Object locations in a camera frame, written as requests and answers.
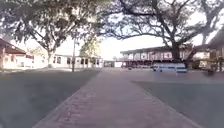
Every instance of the tree trunk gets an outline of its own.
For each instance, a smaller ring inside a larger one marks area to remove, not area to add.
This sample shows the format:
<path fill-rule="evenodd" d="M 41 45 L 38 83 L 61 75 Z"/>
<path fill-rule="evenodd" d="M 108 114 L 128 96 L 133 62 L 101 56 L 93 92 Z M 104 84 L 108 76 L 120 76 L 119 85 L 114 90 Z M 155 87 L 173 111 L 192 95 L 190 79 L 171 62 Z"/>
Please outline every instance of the tree trunk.
<path fill-rule="evenodd" d="M 194 47 L 190 54 L 188 55 L 187 59 L 186 59 L 186 65 L 188 66 L 190 61 L 192 60 L 192 58 L 194 57 L 194 55 L 199 51 L 199 50 L 203 50 L 203 49 L 206 49 L 208 48 L 207 45 L 200 45 L 200 46 L 197 46 L 197 47 Z"/>
<path fill-rule="evenodd" d="M 47 58 L 47 66 L 48 66 L 48 68 L 52 67 L 52 55 L 53 55 L 52 52 L 48 52 L 48 58 Z"/>
<path fill-rule="evenodd" d="M 173 46 L 172 46 L 172 57 L 173 57 L 174 62 L 180 62 L 181 61 L 180 48 L 176 44 L 173 44 Z"/>

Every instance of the lamp post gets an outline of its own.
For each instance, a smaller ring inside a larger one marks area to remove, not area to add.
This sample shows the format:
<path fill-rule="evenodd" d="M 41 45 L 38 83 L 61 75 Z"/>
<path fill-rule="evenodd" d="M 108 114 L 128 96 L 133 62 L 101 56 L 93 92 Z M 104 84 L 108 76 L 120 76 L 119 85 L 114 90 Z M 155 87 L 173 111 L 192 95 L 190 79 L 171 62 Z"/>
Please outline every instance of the lamp post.
<path fill-rule="evenodd" d="M 72 55 L 72 72 L 75 72 L 75 45 L 78 44 L 76 40 L 74 40 L 74 48 L 73 48 L 73 55 Z"/>

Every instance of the ground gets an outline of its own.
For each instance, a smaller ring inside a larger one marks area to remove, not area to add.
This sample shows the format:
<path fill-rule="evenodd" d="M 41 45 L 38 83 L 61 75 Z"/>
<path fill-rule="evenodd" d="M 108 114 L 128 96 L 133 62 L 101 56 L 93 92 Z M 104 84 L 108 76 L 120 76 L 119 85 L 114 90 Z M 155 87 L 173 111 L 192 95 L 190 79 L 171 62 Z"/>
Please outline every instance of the ground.
<path fill-rule="evenodd" d="M 0 124 L 31 128 L 99 71 L 0 75 Z"/>
<path fill-rule="evenodd" d="M 0 117 L 5 128 L 221 128 L 223 76 L 145 69 L 4 75 Z"/>

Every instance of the pole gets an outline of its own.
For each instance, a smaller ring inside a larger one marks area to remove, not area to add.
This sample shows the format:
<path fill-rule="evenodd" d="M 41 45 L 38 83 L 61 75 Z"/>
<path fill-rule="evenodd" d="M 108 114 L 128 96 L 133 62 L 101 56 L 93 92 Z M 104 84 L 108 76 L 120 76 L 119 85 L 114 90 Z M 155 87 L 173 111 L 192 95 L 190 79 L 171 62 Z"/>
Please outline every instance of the pole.
<path fill-rule="evenodd" d="M 4 72 L 4 56 L 5 56 L 5 46 L 0 45 L 0 70 Z"/>
<path fill-rule="evenodd" d="M 76 41 L 74 40 L 74 48 L 73 48 L 73 56 L 72 56 L 72 72 L 75 72 L 75 44 L 76 44 Z"/>

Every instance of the brick pavement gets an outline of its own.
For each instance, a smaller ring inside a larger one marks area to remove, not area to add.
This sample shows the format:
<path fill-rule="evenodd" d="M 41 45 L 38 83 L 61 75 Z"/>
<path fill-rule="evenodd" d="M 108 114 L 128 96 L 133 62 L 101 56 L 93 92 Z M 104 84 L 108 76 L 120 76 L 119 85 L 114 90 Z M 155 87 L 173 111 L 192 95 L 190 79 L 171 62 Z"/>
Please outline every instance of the brick pavement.
<path fill-rule="evenodd" d="M 126 75 L 103 70 L 33 128 L 202 128 Z"/>

